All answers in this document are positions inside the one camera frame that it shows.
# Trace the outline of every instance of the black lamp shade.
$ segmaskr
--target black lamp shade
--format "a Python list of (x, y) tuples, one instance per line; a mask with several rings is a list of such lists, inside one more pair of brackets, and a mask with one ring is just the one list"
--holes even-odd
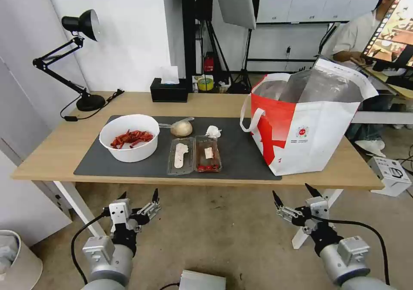
[(89, 9), (77, 17), (63, 17), (62, 25), (65, 30), (70, 32), (82, 32), (88, 38), (98, 41), (100, 28), (99, 20), (96, 12), (93, 9)]

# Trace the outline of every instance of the lamp arm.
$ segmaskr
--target lamp arm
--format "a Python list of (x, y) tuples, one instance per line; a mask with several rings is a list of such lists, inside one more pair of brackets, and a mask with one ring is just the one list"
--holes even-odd
[[(67, 80), (67, 79), (63, 78), (59, 74), (57, 74), (54, 71), (52, 71), (51, 69), (49, 69), (50, 64), (64, 58), (65, 56), (71, 54), (72, 52), (75, 52), (76, 50), (82, 48), (83, 47), (83, 40), (84, 40), (83, 37), (76, 36), (75, 38), (73, 38), (72, 40), (67, 42), (66, 44), (54, 49), (53, 51), (45, 54), (44, 56), (42, 56), (40, 58), (34, 59), (33, 60), (33, 65), (36, 68), (40, 69), (41, 71), (45, 72), (46, 74), (52, 76), (56, 80), (60, 81), (64, 85), (68, 86), (72, 90), (75, 90), (77, 93), (79, 93), (83, 96), (88, 96), (89, 93), (87, 92), (86, 88), (82, 89), (82, 88), (78, 87), (75, 83), (71, 82), (70, 80)], [(61, 54), (61, 55), (52, 56), (52, 54), (54, 54), (54, 53), (58, 52), (59, 50), (71, 45), (72, 43), (76, 44), (77, 46), (75, 48), (72, 48), (71, 50)]]

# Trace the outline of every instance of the white bowl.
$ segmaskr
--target white bowl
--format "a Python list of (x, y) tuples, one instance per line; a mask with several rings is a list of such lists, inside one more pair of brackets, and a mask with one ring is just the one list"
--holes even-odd
[[(128, 130), (146, 131), (154, 136), (149, 142), (139, 143), (137, 146), (130, 148), (130, 144), (123, 145), (122, 149), (112, 148), (111, 143), (115, 137), (125, 134)], [(137, 162), (146, 159), (152, 155), (158, 146), (159, 124), (158, 122), (146, 115), (133, 114), (116, 118), (106, 124), (99, 134), (100, 143), (107, 148), (110, 153), (122, 162)]]

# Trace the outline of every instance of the wooden table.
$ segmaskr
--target wooden table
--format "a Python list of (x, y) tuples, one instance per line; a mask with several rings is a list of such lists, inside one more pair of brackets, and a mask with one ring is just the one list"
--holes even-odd
[[(108, 98), (112, 93), (97, 92)], [(81, 219), (87, 223), (93, 214), (74, 182), (136, 183), (164, 185), (220, 185), (250, 187), (302, 187), (308, 183), (327, 189), (333, 204), (343, 189), (382, 189), (383, 185), (349, 141), (343, 138), (322, 172), (283, 176), (273, 180), (229, 180), (176, 178), (77, 176), (73, 172), (90, 148), (102, 127), (112, 115), (147, 114), (152, 116), (239, 117), (245, 95), (189, 94), (187, 103), (153, 103), (150, 93), (126, 92), (94, 117), (78, 122), (63, 121), (47, 139), (16, 169), (14, 179), (54, 181)], [(74, 111), (73, 115), (86, 116)], [(94, 235), (104, 232), (98, 223), (89, 227)]]

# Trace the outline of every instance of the person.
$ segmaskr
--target person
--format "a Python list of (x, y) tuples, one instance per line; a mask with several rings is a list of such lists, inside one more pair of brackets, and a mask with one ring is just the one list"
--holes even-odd
[[(353, 69), (357, 65), (351, 62), (352, 58), (365, 64), (361, 54), (393, 2), (394, 0), (379, 0), (373, 11), (347, 23), (337, 37), (337, 42), (333, 49), (333, 60)], [(360, 110), (388, 111), (391, 107), (392, 99), (393, 95), (378, 95), (364, 101)], [(346, 132), (346, 136), (364, 150), (384, 157), (385, 155), (381, 150), (384, 149), (385, 143), (380, 135), (381, 129), (382, 125), (379, 124), (351, 124)]]

